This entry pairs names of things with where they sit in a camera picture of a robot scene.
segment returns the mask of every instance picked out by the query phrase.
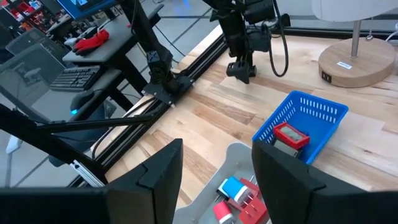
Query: blue plastic basket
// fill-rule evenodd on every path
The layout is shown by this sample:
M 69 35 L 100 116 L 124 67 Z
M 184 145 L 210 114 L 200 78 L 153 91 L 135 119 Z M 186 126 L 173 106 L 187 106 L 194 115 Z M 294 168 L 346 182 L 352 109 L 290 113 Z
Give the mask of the blue plastic basket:
M 287 121 L 298 131 L 310 136 L 299 159 L 311 164 L 348 111 L 346 105 L 325 100 L 301 91 L 292 91 L 262 125 L 252 140 L 271 143 L 275 125 Z

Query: light wood tabletop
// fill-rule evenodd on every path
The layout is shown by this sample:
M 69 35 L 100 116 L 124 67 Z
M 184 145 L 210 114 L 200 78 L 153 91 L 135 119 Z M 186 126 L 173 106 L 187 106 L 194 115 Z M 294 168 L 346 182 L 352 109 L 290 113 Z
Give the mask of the light wood tabletop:
M 220 34 L 217 27 L 180 62 L 179 69 L 192 63 Z M 186 206 L 222 165 L 227 147 L 236 141 L 250 146 L 254 133 L 283 99 L 292 90 L 300 90 L 349 106 L 340 127 L 313 165 L 364 190 L 398 189 L 397 70 L 384 81 L 365 88 L 331 86 L 318 74 L 318 58 L 336 41 L 288 36 L 289 71 L 283 78 L 273 74 L 268 53 L 256 52 L 257 77 L 251 78 L 249 85 L 226 76 L 226 66 L 234 58 L 225 52 L 176 107 L 170 108 L 109 170 L 107 179 L 118 178 L 171 140 L 182 138 L 183 177 L 177 207 Z M 281 38 L 273 39 L 272 46 L 275 65 L 281 72 Z M 115 129 L 98 152 L 122 130 Z

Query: red cloth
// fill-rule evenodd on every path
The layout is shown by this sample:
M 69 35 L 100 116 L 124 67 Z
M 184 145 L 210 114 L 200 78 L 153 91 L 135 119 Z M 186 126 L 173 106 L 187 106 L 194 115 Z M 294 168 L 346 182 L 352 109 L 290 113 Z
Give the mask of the red cloth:
M 98 47 L 101 47 L 109 39 L 109 33 L 106 30 L 100 30 L 92 38 L 83 39 L 77 42 L 73 52 L 77 55 L 88 55 Z

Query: keyboard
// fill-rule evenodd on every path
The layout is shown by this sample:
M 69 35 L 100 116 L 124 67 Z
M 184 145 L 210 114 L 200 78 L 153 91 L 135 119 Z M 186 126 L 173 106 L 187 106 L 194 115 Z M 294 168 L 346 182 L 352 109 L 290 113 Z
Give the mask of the keyboard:
M 67 68 L 50 85 L 53 91 L 80 92 L 90 89 L 102 76 L 104 69 L 99 66 Z

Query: wooden lamp base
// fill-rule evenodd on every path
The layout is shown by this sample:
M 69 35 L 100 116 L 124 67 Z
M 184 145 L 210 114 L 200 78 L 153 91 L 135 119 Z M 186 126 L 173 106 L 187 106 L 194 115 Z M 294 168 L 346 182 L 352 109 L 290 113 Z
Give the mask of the wooden lamp base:
M 334 86 L 354 88 L 375 84 L 392 73 L 396 51 L 391 44 L 360 38 L 358 56 L 353 58 L 352 42 L 343 40 L 322 52 L 318 61 L 322 79 Z

